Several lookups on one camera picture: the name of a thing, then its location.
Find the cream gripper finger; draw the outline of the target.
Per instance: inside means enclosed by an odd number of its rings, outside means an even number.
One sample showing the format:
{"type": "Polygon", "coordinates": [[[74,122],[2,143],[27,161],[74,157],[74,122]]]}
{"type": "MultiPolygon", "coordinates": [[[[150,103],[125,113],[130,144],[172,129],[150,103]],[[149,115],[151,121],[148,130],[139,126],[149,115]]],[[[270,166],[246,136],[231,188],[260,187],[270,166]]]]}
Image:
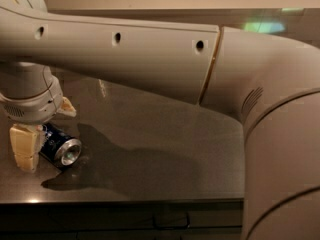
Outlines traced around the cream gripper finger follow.
{"type": "Polygon", "coordinates": [[[76,109],[73,107],[71,101],[67,97],[62,99],[61,106],[58,108],[57,112],[70,117],[75,117],[77,115],[76,109]]]}
{"type": "Polygon", "coordinates": [[[41,125],[14,124],[10,130],[10,142],[17,166],[25,172],[36,171],[39,152],[44,144],[41,125]]]}

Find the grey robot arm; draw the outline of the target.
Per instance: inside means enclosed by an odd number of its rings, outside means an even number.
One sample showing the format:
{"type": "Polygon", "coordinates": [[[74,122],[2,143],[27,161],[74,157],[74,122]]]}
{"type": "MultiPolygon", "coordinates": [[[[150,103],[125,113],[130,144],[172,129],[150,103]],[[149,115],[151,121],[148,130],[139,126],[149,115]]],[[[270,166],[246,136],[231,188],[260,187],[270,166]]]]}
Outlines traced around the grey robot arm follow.
{"type": "Polygon", "coordinates": [[[242,124],[241,240],[320,240],[320,49],[215,25],[52,14],[0,2],[1,103],[39,125],[68,113],[52,67],[220,112],[242,124]]]}

